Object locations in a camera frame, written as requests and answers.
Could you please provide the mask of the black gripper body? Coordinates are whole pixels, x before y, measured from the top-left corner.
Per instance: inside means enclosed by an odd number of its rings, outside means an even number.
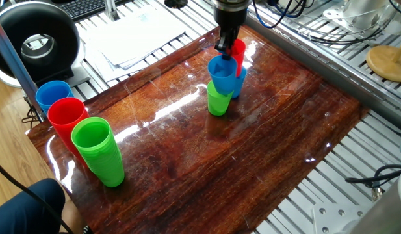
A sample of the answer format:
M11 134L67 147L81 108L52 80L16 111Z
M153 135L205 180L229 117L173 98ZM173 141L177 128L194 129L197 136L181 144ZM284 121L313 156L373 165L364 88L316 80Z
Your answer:
M247 18L247 10L229 12L214 9L214 19L220 26L221 31L228 32L239 28Z

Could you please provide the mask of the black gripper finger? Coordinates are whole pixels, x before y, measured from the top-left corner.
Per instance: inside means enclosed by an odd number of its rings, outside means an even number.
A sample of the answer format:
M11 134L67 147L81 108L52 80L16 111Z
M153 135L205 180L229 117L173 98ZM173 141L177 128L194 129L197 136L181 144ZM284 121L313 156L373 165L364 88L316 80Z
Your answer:
M230 52L234 52L237 49L237 36L238 31L231 31L230 32Z
M220 37L216 41L215 49L222 54L224 60L231 59L231 36L227 31L220 31Z

